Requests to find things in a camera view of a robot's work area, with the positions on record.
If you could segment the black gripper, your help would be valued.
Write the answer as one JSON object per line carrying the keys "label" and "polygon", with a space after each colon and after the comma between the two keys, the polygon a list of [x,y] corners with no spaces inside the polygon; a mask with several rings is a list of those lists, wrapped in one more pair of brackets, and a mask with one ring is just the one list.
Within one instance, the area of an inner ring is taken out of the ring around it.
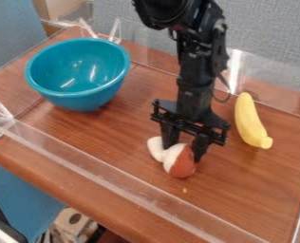
{"label": "black gripper", "polygon": [[212,110],[214,81],[192,85],[178,78],[177,83],[177,101],[156,99],[152,120],[161,124],[165,149],[178,143],[181,132],[196,136],[192,152],[194,161],[200,162],[210,143],[225,144],[231,124]]}

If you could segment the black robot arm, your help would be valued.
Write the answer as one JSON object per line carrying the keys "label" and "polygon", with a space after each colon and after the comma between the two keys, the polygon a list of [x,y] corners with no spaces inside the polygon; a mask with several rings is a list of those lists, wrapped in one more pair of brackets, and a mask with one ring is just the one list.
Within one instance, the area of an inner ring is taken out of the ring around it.
{"label": "black robot arm", "polygon": [[200,160],[212,144],[222,145],[231,124],[212,109],[214,82],[228,67],[225,16],[214,0],[133,0],[145,26],[166,29],[177,42],[181,72],[176,101],[154,100],[152,120],[162,127],[162,146],[170,148],[180,134],[193,137],[193,157]]}

